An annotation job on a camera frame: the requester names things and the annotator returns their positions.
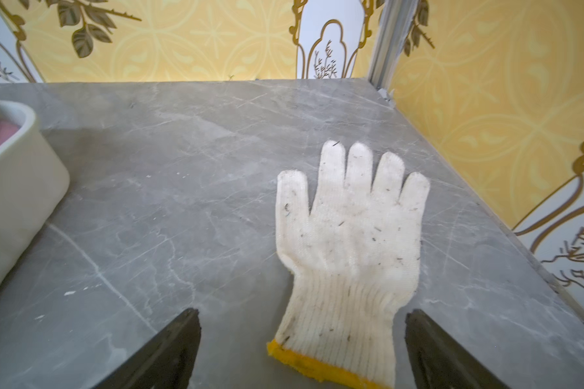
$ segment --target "metal frame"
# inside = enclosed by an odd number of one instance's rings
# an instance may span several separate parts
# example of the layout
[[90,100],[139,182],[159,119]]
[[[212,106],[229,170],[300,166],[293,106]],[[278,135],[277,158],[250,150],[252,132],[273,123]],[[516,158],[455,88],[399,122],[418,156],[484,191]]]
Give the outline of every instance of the metal frame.
[[383,10],[368,80],[376,89],[388,89],[418,0],[388,0]]

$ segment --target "glove finger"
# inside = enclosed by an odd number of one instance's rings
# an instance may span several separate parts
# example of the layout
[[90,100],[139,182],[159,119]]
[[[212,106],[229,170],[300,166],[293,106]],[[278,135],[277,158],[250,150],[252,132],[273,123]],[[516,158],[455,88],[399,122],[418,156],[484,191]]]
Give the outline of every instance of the glove finger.
[[344,187],[356,193],[370,193],[372,187],[372,150],[355,143],[348,151],[348,164]]
[[422,173],[413,172],[407,177],[398,202],[403,209],[413,213],[418,217],[418,220],[421,220],[429,190],[430,181],[428,178],[424,177]]
[[334,195],[344,191],[344,146],[340,142],[327,141],[322,146],[318,188],[312,212]]
[[376,177],[372,185],[372,194],[397,199],[400,197],[405,164],[393,152],[386,152],[381,157]]
[[307,176],[299,171],[283,171],[277,177],[277,198],[275,204],[275,235],[277,253],[281,262],[294,269],[292,253],[299,247],[301,234],[309,219]]

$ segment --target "work glove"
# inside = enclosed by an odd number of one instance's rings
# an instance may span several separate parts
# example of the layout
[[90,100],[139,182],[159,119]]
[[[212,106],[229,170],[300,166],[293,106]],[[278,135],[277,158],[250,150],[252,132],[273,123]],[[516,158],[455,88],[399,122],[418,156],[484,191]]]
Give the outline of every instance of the work glove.
[[294,275],[286,313],[268,353],[307,377],[351,388],[393,388],[392,322],[417,288],[421,216],[430,183],[407,177],[391,152],[372,182],[372,151],[322,147],[309,210],[307,177],[277,180],[276,246]]

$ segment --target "ribbed glove cuff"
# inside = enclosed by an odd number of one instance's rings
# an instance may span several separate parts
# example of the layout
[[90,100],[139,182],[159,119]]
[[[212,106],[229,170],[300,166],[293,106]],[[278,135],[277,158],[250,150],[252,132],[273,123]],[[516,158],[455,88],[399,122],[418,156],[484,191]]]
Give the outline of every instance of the ribbed glove cuff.
[[292,297],[269,353],[308,377],[353,388],[393,388],[393,292],[349,276],[295,275]]

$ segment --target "floral wall pattern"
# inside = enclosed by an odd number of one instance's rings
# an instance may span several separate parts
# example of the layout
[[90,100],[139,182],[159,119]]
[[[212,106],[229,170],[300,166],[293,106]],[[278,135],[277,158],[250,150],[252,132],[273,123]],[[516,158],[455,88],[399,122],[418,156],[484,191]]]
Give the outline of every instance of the floral wall pattern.
[[[378,33],[381,9],[374,0],[352,3],[356,7],[343,14],[341,7],[328,12],[331,19],[361,19],[360,42],[362,30]],[[294,5],[295,0],[0,0],[0,15],[47,82],[253,80],[296,78]],[[356,54],[359,66],[351,66],[347,77],[366,76],[375,37],[369,35]]]
[[397,108],[584,306],[584,0],[429,0]]

